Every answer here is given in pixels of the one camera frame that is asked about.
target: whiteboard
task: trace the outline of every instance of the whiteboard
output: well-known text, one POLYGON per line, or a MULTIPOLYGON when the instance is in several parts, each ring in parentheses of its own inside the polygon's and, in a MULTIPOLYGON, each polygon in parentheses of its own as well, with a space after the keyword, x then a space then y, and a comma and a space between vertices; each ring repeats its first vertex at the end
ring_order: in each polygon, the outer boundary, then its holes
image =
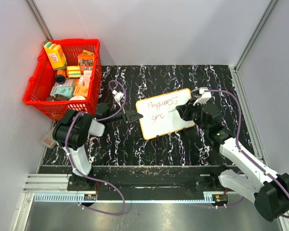
POLYGON ((193 121, 182 120, 177 111, 169 112, 176 106, 185 104, 191 96, 190 89, 186 88, 137 101, 137 112, 144 116, 140 119, 144 139, 149 140, 194 126, 193 121))

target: red handwriting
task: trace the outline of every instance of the red handwriting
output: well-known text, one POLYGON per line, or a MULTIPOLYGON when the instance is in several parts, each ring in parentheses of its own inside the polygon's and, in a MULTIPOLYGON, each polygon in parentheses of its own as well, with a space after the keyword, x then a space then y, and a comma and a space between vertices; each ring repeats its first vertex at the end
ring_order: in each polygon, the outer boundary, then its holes
POLYGON ((163 113, 158 114, 158 115, 153 115, 153 116, 152 116, 153 124, 155 124, 155 122, 156 122, 156 120, 157 120, 158 118, 163 119, 163 118, 164 118, 163 113))
POLYGON ((150 108, 156 108, 156 110, 159 111, 160 108, 164 105, 177 104, 178 101, 176 100, 176 98, 178 98, 178 96, 172 97, 171 99, 168 99, 168 100, 160 101, 160 102, 155 103, 155 104, 153 104, 151 101, 150 103, 148 103, 148 107, 149 107, 149 109, 150 108))

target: yellow box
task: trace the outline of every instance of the yellow box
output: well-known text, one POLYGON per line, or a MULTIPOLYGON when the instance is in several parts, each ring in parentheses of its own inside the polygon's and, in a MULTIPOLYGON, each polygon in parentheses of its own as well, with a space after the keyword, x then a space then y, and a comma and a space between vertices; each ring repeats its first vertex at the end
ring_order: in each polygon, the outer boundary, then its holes
POLYGON ((46 41, 44 43, 44 50, 54 70, 65 69, 67 62, 61 45, 46 41))
POLYGON ((87 97, 88 97, 88 91, 89 91, 89 87, 76 86, 73 95, 74 95, 74 96, 76 96, 76 95, 81 95, 81 96, 87 98, 87 97))

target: floor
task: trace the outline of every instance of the floor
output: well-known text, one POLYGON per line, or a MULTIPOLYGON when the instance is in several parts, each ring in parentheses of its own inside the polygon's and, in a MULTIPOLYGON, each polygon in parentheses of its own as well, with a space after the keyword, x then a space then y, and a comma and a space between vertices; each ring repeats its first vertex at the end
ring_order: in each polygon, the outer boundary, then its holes
MULTIPOLYGON (((127 106, 133 110, 138 100, 174 90, 195 88, 228 90, 236 95, 227 65, 157 65, 157 66, 103 66, 99 102, 113 107, 113 97, 108 82, 120 81, 127 89, 127 106)), ((220 108, 223 123, 234 133, 237 130, 237 106, 226 94, 215 93, 212 101, 220 108)), ((245 122, 240 133, 241 143, 253 153, 245 122)), ((94 166, 208 166, 231 162, 205 143, 203 132, 196 127, 146 141, 142 137, 139 121, 125 124, 121 121, 110 125, 106 137, 89 136, 85 144, 88 159, 94 166)), ((43 166, 69 166, 70 163, 59 147, 47 149, 43 166)))
MULTIPOLYGON (((238 200, 230 198, 233 204, 238 200)), ((94 208, 120 211, 121 204, 95 204, 94 208)), ((248 200, 228 209, 207 209, 193 204, 128 204, 127 213, 109 216, 82 210, 76 203, 33 202, 26 231, 279 231, 248 200)))

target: red plastic basket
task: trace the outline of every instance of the red plastic basket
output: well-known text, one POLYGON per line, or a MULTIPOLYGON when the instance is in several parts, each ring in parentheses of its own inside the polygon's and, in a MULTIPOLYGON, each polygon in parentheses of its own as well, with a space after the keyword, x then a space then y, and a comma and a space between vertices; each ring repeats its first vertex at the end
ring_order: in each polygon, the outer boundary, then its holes
POLYGON ((95 60, 86 100, 75 101, 46 101, 55 84, 55 72, 44 49, 38 57, 38 65, 24 96, 24 103, 32 105, 53 121, 60 120, 68 109, 95 113, 102 79, 102 65, 99 55, 100 41, 97 39, 64 39, 51 40, 60 44, 66 56, 67 65, 78 65, 77 56, 82 50, 93 51, 95 60))

